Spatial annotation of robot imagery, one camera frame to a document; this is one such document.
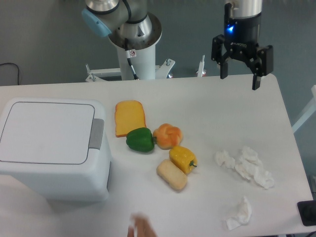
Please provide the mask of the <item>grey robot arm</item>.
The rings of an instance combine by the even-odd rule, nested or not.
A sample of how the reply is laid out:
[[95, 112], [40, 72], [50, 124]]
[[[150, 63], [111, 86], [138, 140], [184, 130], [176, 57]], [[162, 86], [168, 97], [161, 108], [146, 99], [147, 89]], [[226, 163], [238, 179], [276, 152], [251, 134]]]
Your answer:
[[[118, 69], [88, 70], [91, 80], [120, 75], [122, 80], [166, 79], [175, 62], [156, 64], [156, 44], [161, 38], [160, 21], [148, 11], [145, 0], [88, 0], [82, 10], [87, 26], [116, 47]], [[252, 72], [252, 89], [274, 69], [271, 45], [258, 43], [261, 26], [260, 0], [227, 0], [224, 5], [224, 32], [212, 40], [211, 59], [228, 76], [228, 60], [243, 62]]]

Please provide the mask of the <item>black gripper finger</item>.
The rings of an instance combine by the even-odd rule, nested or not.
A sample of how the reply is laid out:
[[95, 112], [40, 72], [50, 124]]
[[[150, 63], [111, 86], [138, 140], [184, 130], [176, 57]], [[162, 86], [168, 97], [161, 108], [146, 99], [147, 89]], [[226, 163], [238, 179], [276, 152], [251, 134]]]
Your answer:
[[222, 54], [225, 38], [224, 35], [218, 35], [212, 40], [211, 59], [220, 67], [220, 79], [228, 76], [228, 57], [229, 53]]
[[274, 48], [272, 45], [257, 48], [256, 55], [250, 63], [253, 73], [252, 89], [260, 87], [261, 78], [267, 76], [274, 70]]

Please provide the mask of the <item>blurred human hand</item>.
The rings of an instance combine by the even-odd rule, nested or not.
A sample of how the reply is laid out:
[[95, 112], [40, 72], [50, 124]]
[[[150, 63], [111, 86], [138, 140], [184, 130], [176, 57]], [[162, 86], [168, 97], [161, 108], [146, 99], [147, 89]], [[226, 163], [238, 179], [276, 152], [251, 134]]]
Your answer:
[[142, 214], [132, 214], [133, 225], [128, 227], [127, 237], [157, 237], [149, 219]]

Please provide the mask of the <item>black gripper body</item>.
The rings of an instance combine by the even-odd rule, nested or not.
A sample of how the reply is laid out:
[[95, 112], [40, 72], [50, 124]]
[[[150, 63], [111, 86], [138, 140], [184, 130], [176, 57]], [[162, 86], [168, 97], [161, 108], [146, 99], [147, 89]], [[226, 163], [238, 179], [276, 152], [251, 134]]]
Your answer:
[[260, 60], [257, 57], [259, 48], [261, 13], [250, 16], [233, 16], [232, 11], [224, 14], [224, 47], [223, 67], [228, 67], [228, 59], [244, 62], [247, 67], [254, 68]]

